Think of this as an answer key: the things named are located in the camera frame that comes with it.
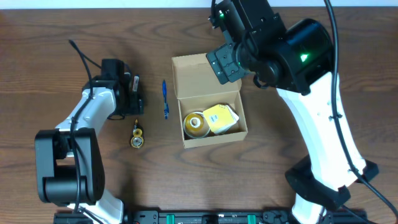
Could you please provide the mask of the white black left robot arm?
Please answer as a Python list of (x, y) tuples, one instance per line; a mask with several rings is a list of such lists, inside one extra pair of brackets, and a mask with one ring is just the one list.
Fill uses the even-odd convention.
[(70, 212), (57, 212), (54, 223), (135, 223), (123, 201), (105, 188), (98, 134), (116, 115), (129, 114), (133, 100), (143, 110), (139, 76), (104, 72), (89, 80), (71, 114), (34, 139), (39, 199)]

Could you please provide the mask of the open cardboard box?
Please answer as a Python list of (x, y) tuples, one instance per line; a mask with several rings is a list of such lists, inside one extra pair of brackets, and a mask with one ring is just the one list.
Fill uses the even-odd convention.
[[(248, 127), (241, 100), (240, 80), (222, 85), (205, 54), (173, 57), (172, 73), (185, 149), (244, 140)], [(202, 138), (196, 138), (184, 131), (184, 121), (189, 114), (201, 113), (217, 104), (230, 106), (239, 117), (237, 123), (224, 134), (216, 135), (207, 130)]]

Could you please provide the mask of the blue white marker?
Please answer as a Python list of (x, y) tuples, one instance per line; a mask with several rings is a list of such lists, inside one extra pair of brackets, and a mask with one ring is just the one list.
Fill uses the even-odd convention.
[(134, 81), (133, 81), (133, 85), (132, 85), (132, 91), (133, 92), (137, 92), (139, 87), (139, 75), (134, 76)]

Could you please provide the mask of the yellow sticky note pad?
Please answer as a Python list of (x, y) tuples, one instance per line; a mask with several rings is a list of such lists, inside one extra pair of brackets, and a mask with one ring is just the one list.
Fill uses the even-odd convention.
[(229, 105), (217, 104), (203, 112), (211, 132), (222, 134), (239, 121), (239, 116)]

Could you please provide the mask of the small yellow tape roll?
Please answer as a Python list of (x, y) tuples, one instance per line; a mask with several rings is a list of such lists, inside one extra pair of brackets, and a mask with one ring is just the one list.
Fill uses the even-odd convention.
[(184, 119), (184, 128), (190, 132), (198, 132), (205, 125), (203, 114), (200, 112), (190, 113)]

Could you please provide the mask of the large clear tape roll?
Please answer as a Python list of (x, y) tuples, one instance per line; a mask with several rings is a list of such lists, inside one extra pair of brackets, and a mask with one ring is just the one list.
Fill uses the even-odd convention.
[(210, 127), (209, 127), (209, 124), (207, 123), (207, 121), (206, 121), (204, 115), (203, 115), (203, 118), (204, 118), (205, 125), (204, 125), (203, 129), (202, 129), (201, 131), (198, 131), (198, 132), (190, 132), (190, 131), (187, 131), (187, 130), (184, 128), (184, 121), (183, 121), (183, 130), (184, 130), (185, 134), (186, 134), (187, 136), (189, 136), (190, 138), (192, 138), (192, 139), (201, 139), (201, 138), (205, 138), (205, 137), (210, 133)]

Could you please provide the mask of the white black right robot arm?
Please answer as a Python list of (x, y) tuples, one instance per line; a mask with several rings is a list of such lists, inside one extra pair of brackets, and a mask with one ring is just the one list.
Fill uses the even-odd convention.
[(308, 155), (285, 176), (295, 190), (292, 219), (318, 223), (349, 200), (349, 186), (369, 185), (378, 166), (364, 159), (339, 100), (333, 46), (326, 29), (313, 19), (286, 28), (278, 14), (245, 24), (226, 14), (211, 16), (226, 42), (207, 59), (220, 83), (249, 72), (259, 88), (273, 87), (291, 110)]

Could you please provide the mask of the blue ballpoint pen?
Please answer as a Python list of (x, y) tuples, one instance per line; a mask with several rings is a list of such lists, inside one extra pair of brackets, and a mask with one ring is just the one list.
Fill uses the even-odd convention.
[(164, 117), (165, 119), (168, 119), (169, 117), (169, 105), (167, 102), (167, 85), (165, 80), (162, 82), (162, 94), (163, 94), (163, 99), (164, 99)]

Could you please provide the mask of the black rail with mounts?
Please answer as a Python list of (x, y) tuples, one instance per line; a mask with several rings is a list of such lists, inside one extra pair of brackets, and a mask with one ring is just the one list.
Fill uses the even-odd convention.
[[(367, 218), (366, 212), (357, 211), (356, 216)], [(320, 221), (315, 223), (366, 223), (364, 220), (349, 212), (326, 212)], [(84, 214), (56, 213), (53, 223), (110, 223), (97, 222)], [(269, 210), (266, 212), (157, 212), (139, 211), (132, 215), (126, 215), (121, 223), (132, 224), (288, 224), (298, 223), (287, 210)]]

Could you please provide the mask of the yellow black correction tape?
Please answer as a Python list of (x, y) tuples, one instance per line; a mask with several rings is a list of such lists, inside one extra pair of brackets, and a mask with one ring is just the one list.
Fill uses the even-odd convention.
[(136, 119), (130, 136), (129, 144), (135, 149), (140, 149), (143, 147), (144, 142), (145, 140), (143, 127), (139, 124), (138, 119)]

